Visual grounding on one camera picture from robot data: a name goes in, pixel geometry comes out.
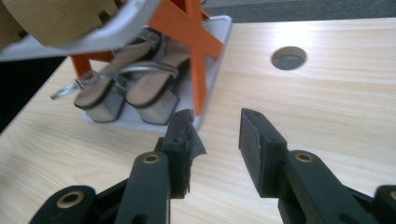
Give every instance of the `orange stand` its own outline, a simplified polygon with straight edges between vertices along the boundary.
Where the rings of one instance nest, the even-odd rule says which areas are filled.
[[[201,114],[206,98],[205,56],[216,60],[222,48],[222,43],[202,25],[202,19],[208,18],[198,0],[162,0],[148,22],[149,27],[190,47],[196,115]],[[91,69],[89,59],[93,59],[92,54],[72,56],[78,74]]]

